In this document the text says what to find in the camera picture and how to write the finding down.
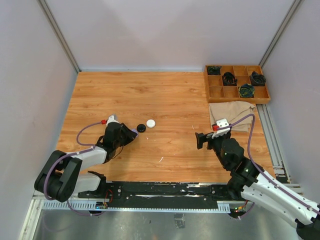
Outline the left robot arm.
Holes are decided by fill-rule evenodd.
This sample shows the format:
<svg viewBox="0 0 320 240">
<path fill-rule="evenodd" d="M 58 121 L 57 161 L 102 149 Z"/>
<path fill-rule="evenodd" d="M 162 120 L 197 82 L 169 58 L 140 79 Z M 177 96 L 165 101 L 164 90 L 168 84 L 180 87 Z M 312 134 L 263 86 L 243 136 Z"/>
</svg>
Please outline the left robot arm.
<svg viewBox="0 0 320 240">
<path fill-rule="evenodd" d="M 91 171 L 81 174 L 95 165 L 102 165 L 116 156 L 118 148 L 130 144 L 138 131 L 129 129 L 124 123 L 106 124 L 104 134 L 95 144 L 75 152 L 55 150 L 49 156 L 34 182 L 34 190 L 44 194 L 49 201 L 64 203 L 73 194 L 89 191 L 96 198 L 107 193 L 106 177 Z"/>
</svg>

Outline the black earbud charging case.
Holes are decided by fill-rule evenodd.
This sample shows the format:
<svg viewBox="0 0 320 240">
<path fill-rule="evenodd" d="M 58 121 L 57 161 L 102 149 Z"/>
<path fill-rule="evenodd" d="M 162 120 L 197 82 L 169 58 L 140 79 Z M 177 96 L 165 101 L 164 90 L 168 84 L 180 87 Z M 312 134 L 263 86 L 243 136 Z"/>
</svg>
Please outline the black earbud charging case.
<svg viewBox="0 0 320 240">
<path fill-rule="evenodd" d="M 136 130 L 139 132 L 139 133 L 144 133 L 146 131 L 147 127 L 145 124 L 138 124 L 137 127 L 136 127 Z"/>
</svg>

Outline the purple earbud charging case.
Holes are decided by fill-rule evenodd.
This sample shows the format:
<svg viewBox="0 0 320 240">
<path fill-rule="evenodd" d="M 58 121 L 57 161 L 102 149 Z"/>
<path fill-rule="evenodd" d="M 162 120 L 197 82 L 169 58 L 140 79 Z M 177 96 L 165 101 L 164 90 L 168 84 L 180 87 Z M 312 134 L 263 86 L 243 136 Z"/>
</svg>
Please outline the purple earbud charging case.
<svg viewBox="0 0 320 240">
<path fill-rule="evenodd" d="M 137 135 L 139 135 L 139 132 L 137 131 L 137 129 L 133 128 L 133 129 L 131 129 L 131 131 L 136 133 Z"/>
</svg>

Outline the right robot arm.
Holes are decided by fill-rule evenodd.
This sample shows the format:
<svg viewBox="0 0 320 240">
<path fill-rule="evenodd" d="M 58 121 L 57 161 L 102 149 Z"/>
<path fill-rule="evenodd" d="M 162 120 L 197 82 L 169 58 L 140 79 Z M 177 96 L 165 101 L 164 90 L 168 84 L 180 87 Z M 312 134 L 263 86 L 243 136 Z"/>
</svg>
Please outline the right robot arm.
<svg viewBox="0 0 320 240">
<path fill-rule="evenodd" d="M 213 137 L 212 133 L 196 133 L 198 149 L 207 143 L 207 149 L 213 150 L 222 165 L 230 172 L 226 193 L 232 200 L 243 198 L 259 205 L 296 229 L 303 240 L 320 238 L 320 205 L 298 194 L 261 166 L 253 163 L 244 155 L 231 133 Z"/>
</svg>

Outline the white earbud charging case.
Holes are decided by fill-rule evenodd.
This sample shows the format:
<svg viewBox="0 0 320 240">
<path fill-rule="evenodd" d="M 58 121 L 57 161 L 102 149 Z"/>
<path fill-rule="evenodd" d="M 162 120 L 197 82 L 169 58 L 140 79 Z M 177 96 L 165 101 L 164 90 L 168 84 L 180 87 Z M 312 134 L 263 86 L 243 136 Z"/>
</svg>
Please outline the white earbud charging case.
<svg viewBox="0 0 320 240">
<path fill-rule="evenodd" d="M 146 126 L 150 129 L 154 128 L 156 126 L 156 121 L 153 119 L 148 119 L 146 121 Z"/>
</svg>

